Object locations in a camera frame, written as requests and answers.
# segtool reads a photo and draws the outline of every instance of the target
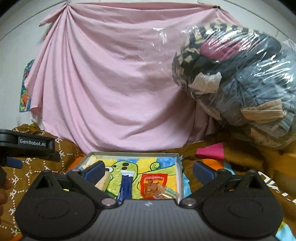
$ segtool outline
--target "red packet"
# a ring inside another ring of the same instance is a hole
[[[142,174],[141,177],[141,195],[143,199],[154,199],[158,192],[158,185],[165,186],[168,175],[164,173]]]

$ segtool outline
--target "bag of clothes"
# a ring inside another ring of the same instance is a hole
[[[296,53],[272,36],[226,23],[192,27],[174,82],[222,126],[280,149],[296,139]]]

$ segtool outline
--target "pink patch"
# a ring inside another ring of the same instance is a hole
[[[196,151],[196,155],[223,160],[224,159],[223,143],[220,142],[211,146],[207,146],[205,148],[198,148]]]

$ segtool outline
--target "colorful painting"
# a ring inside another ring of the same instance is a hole
[[[20,92],[20,112],[30,111],[31,98],[29,97],[29,93],[25,88],[25,80],[29,75],[33,62],[34,59],[27,64],[22,78],[22,89]]]
[[[105,163],[105,167],[111,174],[111,181],[107,187],[107,193],[115,198],[120,189],[121,170],[134,171],[132,198],[140,199],[140,180],[143,173],[164,173],[168,175],[166,186],[178,192],[176,176],[176,160],[174,157],[158,158],[124,158],[124,159],[98,159]]]

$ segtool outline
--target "finger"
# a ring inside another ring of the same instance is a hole
[[[0,204],[7,203],[8,196],[6,191],[3,188],[0,188]]]
[[[5,190],[9,190],[10,188],[12,188],[12,184],[11,184],[11,182],[8,179],[6,179],[6,181],[4,182],[3,188]]]
[[[0,205],[0,217],[3,215],[3,213],[4,213],[3,205]]]

